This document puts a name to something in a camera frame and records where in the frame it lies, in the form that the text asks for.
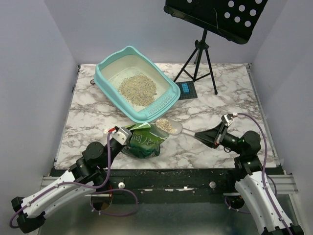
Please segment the green litter bag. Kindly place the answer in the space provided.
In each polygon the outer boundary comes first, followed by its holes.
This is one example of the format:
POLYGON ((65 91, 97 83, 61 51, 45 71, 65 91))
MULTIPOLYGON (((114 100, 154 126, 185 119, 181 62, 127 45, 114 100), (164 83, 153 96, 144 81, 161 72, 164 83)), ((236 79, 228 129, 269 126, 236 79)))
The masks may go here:
POLYGON ((134 158, 159 156, 161 144, 169 137, 167 132, 159 129, 154 123, 138 123, 126 128, 132 132, 132 136, 122 153, 134 158))

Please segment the clear plastic scoop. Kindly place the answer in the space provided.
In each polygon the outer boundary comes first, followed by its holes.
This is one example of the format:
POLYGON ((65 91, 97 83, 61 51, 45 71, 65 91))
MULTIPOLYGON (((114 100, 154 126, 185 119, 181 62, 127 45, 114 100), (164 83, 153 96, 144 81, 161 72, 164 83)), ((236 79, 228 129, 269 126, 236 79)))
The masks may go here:
POLYGON ((178 136, 180 134, 187 135, 190 137, 195 136, 195 132, 189 129, 183 128, 180 122, 168 119, 168 118, 160 118, 155 121, 156 126, 173 136, 178 136))

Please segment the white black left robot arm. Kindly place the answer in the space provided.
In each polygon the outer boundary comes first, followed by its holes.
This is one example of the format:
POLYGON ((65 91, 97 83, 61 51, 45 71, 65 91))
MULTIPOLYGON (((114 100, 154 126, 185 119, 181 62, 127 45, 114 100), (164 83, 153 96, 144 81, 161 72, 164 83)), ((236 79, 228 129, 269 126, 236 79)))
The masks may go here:
POLYGON ((57 200, 70 192, 78 193, 80 187, 104 193, 109 186, 112 162, 128 140, 115 133, 105 146, 92 142, 83 156, 53 183, 28 197, 12 199, 15 214, 9 226, 25 234, 36 230, 44 224, 49 206, 57 205, 57 200))

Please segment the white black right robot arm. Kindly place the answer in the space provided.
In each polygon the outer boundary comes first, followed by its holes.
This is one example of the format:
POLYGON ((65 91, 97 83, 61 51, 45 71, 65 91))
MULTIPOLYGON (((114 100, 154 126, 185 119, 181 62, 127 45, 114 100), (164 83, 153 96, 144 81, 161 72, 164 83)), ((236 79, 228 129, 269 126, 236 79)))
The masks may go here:
POLYGON ((210 148, 219 145, 236 152, 234 169, 225 179, 225 187, 237 191, 243 198, 261 235, 302 235, 299 225, 289 219, 272 191, 257 154, 261 149, 260 135, 245 132, 240 138, 229 134, 227 126, 220 123, 215 128, 196 132, 195 139, 210 148))

